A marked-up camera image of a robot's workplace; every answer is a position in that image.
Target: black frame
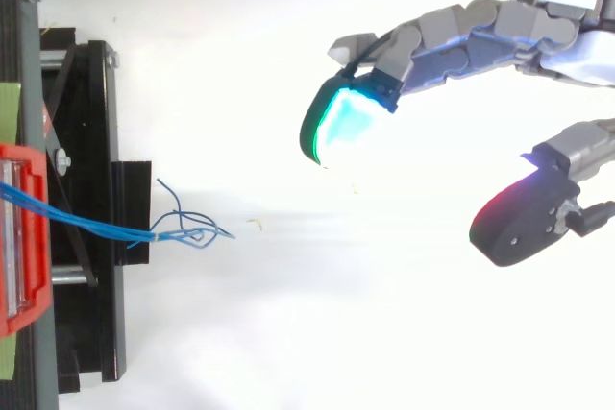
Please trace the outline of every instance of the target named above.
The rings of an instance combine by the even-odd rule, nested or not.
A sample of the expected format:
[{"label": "black frame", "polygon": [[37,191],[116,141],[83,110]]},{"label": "black frame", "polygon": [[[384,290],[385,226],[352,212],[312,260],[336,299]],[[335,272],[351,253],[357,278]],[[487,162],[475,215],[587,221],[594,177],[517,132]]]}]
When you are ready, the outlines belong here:
[{"label": "black frame", "polygon": [[[47,136],[49,198],[89,219],[149,228],[150,162],[120,162],[111,47],[75,43],[74,29],[41,31],[41,49],[65,50],[60,69],[43,70],[43,93],[55,134]],[[72,158],[65,176],[60,146]],[[61,393],[79,391],[79,373],[117,381],[126,371],[123,266],[149,262],[149,246],[128,250],[74,227],[52,223],[54,266],[79,265],[87,284],[54,286]]]}]

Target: blue wire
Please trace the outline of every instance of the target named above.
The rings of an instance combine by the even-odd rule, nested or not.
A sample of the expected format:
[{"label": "blue wire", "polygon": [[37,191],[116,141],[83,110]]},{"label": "blue wire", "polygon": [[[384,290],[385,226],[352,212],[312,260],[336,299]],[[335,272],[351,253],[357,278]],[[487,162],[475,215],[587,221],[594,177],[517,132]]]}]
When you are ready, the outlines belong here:
[{"label": "blue wire", "polygon": [[[100,237],[104,237],[110,240],[131,242],[132,244],[129,246],[129,248],[138,245],[139,243],[177,241],[189,245],[190,247],[204,249],[205,247],[210,245],[218,235],[234,239],[234,236],[232,234],[219,228],[218,225],[208,216],[197,212],[182,211],[182,205],[177,194],[175,194],[175,192],[173,192],[173,190],[166,184],[164,184],[162,181],[159,180],[159,182],[173,195],[178,204],[178,210],[173,210],[172,212],[165,213],[164,215],[162,215],[149,231],[123,228],[120,226],[88,220],[87,218],[82,218],[79,216],[72,215],[70,213],[66,213],[64,211],[58,210],[57,208],[53,208],[49,204],[46,204],[45,202],[42,202],[37,198],[32,197],[24,193],[23,191],[14,188],[8,184],[5,184],[1,181],[0,199],[7,202],[11,202],[12,204],[30,210],[50,220],[60,221],[69,225],[77,226],[81,229],[85,229],[88,232],[91,232],[92,234],[98,235]],[[161,223],[165,218],[168,218],[169,216],[179,217],[180,229],[158,233],[152,232],[159,223]],[[202,217],[209,221],[202,221],[197,219],[196,217]],[[206,227],[185,229],[183,219],[206,225]],[[201,243],[205,239],[206,233],[211,233],[212,236],[207,242]]]}]

